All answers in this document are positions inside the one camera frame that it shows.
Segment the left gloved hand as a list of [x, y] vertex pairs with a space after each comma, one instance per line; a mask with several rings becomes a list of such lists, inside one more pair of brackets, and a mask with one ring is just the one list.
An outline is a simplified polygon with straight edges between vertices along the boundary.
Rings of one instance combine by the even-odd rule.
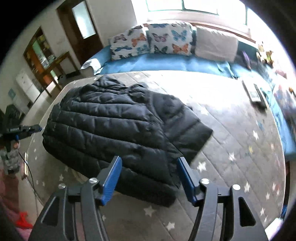
[[15, 175], [21, 169], [19, 145], [20, 143], [18, 141], [11, 141], [11, 150], [9, 152], [6, 147], [1, 146], [1, 161], [6, 175]]

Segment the pink sleeve left forearm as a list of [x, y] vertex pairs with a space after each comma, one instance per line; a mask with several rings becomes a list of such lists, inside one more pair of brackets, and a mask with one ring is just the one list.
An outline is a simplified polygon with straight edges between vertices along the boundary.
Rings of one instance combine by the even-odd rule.
[[28, 240], [31, 229], [16, 226], [20, 219], [19, 180], [1, 169], [1, 240]]

